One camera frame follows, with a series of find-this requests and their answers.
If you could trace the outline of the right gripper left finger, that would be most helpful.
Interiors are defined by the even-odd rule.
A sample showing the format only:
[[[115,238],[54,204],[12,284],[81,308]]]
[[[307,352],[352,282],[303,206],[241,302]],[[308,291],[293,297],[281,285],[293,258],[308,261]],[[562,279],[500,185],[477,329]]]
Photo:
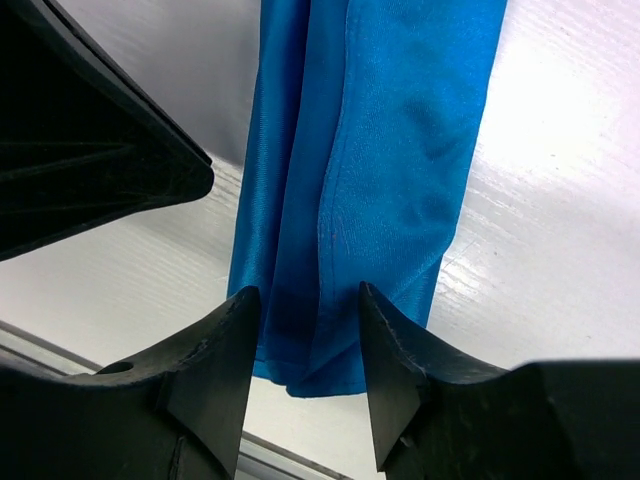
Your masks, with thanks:
[[[230,479],[261,304],[241,289],[206,317],[94,374],[1,365],[5,479]]]

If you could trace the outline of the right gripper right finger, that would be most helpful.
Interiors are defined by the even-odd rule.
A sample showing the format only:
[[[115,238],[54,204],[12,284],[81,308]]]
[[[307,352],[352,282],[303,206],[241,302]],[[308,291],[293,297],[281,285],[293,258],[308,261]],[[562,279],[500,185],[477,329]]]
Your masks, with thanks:
[[[504,370],[416,325],[369,283],[360,343],[376,467],[389,479],[635,479],[639,364]]]

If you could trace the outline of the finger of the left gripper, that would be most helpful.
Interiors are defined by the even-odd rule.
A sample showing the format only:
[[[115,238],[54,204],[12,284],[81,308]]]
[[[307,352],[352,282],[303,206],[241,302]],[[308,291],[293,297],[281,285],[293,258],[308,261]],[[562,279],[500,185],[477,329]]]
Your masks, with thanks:
[[[59,3],[2,3],[3,259],[213,182],[210,157]]]

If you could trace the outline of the blue cloth napkin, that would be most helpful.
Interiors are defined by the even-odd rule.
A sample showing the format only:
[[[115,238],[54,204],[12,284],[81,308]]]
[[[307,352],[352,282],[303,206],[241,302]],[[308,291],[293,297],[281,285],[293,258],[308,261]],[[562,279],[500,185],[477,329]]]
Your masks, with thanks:
[[[265,1],[228,290],[259,290],[254,373],[365,389],[357,295],[428,320],[506,5]]]

